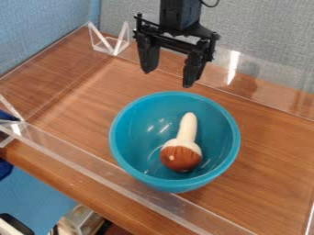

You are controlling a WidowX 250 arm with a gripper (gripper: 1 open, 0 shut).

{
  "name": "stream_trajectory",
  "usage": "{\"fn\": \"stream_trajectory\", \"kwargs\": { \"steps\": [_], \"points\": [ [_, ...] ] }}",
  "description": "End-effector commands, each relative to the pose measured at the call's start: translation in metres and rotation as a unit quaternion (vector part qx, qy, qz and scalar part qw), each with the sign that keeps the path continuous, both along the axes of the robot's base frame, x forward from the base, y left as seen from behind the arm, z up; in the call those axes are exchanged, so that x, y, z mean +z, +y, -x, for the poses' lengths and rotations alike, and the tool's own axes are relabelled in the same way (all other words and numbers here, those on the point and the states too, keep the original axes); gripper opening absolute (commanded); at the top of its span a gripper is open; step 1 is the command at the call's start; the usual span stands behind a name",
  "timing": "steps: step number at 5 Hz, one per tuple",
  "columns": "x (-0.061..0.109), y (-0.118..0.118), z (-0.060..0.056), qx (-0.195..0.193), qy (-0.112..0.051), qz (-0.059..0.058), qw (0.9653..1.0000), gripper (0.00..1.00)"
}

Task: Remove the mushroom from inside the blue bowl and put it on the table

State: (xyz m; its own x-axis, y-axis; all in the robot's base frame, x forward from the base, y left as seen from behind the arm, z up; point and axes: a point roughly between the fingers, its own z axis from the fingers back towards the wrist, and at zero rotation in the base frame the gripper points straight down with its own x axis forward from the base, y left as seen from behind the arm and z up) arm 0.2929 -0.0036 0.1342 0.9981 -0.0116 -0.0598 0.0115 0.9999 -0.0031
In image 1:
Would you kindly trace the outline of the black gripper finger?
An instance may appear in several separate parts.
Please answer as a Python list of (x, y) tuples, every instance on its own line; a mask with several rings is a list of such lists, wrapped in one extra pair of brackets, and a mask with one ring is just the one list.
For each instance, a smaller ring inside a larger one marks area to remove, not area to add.
[(188, 88), (194, 82), (200, 79), (202, 71), (207, 63), (206, 55), (202, 51), (192, 51), (187, 55), (186, 65), (183, 69), (183, 87)]
[(158, 67), (160, 47), (156, 45), (155, 38), (142, 32), (136, 35), (136, 41), (142, 70), (150, 73)]

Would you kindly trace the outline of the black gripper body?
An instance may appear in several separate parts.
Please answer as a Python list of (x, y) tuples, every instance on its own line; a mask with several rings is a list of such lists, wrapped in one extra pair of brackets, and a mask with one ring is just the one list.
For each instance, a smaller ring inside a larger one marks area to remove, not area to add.
[(135, 16), (136, 28), (134, 29), (134, 38), (142, 32), (155, 38), (156, 45), (160, 48), (174, 50), (188, 55), (194, 50), (202, 51), (210, 62), (214, 59), (216, 41), (220, 36), (204, 28), (199, 22), (192, 23), (183, 30), (167, 28), (164, 25), (143, 18), (143, 14)]

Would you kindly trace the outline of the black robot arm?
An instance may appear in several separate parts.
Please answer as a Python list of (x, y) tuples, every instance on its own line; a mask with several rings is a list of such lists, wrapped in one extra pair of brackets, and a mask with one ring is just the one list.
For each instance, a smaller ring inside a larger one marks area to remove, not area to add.
[(203, 0), (160, 0), (158, 22), (143, 13), (135, 16), (134, 39), (142, 70), (150, 73), (158, 68), (162, 48), (187, 55), (183, 68), (183, 87), (188, 88), (200, 79), (202, 72), (214, 59), (220, 36), (200, 24)]

